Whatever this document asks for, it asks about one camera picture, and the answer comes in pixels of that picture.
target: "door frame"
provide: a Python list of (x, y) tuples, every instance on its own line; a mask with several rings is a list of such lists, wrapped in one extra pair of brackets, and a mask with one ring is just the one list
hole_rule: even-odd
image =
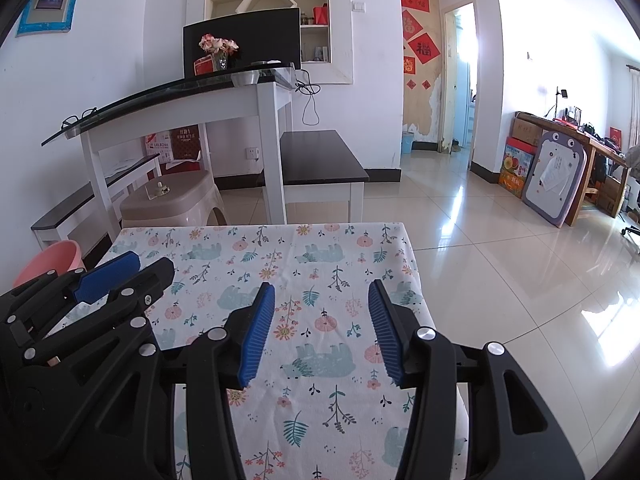
[(438, 126), (438, 151), (442, 151), (442, 141), (444, 140), (444, 118), (445, 118), (445, 102), (446, 102), (446, 91), (447, 91), (447, 70), (451, 70), (449, 65), (449, 57), (447, 57), (447, 33), (445, 29), (445, 20), (444, 15), (452, 10), (459, 9), (460, 7), (464, 7), (468, 4), (472, 4), (474, 6), (474, 19), (476, 21), (476, 39), (478, 39), (478, 73), (476, 74), (476, 112), (474, 114), (474, 127), (471, 139), (471, 147), (469, 149), (469, 160), (466, 163), (466, 166), (469, 167), (471, 165), (471, 161), (474, 156), (474, 149), (476, 146), (476, 128), (478, 127), (478, 109), (480, 107), (480, 99), (482, 98), (481, 88), (480, 88), (480, 63), (481, 63), (481, 47), (479, 41), (479, 27), (478, 27), (478, 3), (476, 0), (460, 0), (458, 3), (443, 7), (440, 9), (440, 27), (442, 29), (442, 38), (443, 38), (443, 61), (442, 61), (442, 92), (440, 95), (440, 121)]

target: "beige stool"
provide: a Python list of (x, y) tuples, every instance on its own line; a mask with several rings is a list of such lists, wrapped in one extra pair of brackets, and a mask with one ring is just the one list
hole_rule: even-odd
[(154, 178), (127, 196), (120, 212), (123, 228), (226, 225), (222, 197), (208, 171)]

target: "bench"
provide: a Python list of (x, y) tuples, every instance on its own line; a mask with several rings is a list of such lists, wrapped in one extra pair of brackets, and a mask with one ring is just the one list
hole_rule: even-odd
[[(284, 132), (280, 158), (285, 203), (349, 202), (349, 222), (362, 222), (369, 175), (338, 132)], [(264, 174), (258, 184), (264, 186)], [(268, 203), (266, 187), (262, 193)], [(271, 223), (268, 208), (267, 222)]]
[[(116, 204), (126, 196), (121, 192), (125, 189), (133, 192), (137, 187), (136, 181), (146, 176), (149, 171), (153, 171), (155, 176), (160, 176), (158, 156), (143, 157), (126, 170), (106, 179), (109, 195), (112, 200), (117, 200)], [(85, 184), (33, 224), (31, 230), (36, 235), (40, 248), (44, 250), (55, 242), (68, 240), (69, 234), (94, 212), (94, 198), (91, 184)], [(116, 211), (119, 215), (120, 208), (116, 207)], [(105, 233), (106, 230), (97, 237), (96, 242)]]

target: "floral patterned tablecloth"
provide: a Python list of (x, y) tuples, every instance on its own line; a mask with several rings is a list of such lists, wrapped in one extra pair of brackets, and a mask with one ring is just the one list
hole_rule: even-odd
[[(386, 374), (369, 283), (382, 280), (394, 303), (433, 326), (402, 224), (129, 228), (102, 261), (126, 251), (143, 266), (163, 256), (175, 264), (174, 283), (146, 311), (162, 349), (190, 344), (251, 304), (262, 282), (274, 285), (258, 375), (242, 392), (228, 391), (248, 479), (395, 478), (414, 391)], [(185, 390), (176, 391), (176, 471), (187, 479)], [(468, 418), (460, 395), (456, 425), (452, 476), (464, 478)]]

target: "black cable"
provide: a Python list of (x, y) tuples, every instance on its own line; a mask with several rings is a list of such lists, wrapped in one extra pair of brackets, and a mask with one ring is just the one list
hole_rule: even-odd
[[(311, 82), (311, 76), (309, 75), (309, 72), (307, 72), (304, 68), (302, 69), (302, 72), (306, 73), (306, 78), (309, 81), (308, 83), (305, 83), (296, 80), (296, 92), (300, 92), (302, 95), (309, 96), (309, 99), (305, 105), (305, 109), (302, 110), (302, 124), (304, 124), (305, 126), (318, 126), (318, 124), (320, 124), (320, 116), (318, 115), (318, 111), (316, 110), (316, 98), (314, 96), (320, 93), (322, 87), (319, 84)], [(316, 118), (318, 119), (313, 124), (305, 123), (306, 108), (309, 106), (311, 100), (313, 100), (314, 102), (314, 113), (316, 114)]]

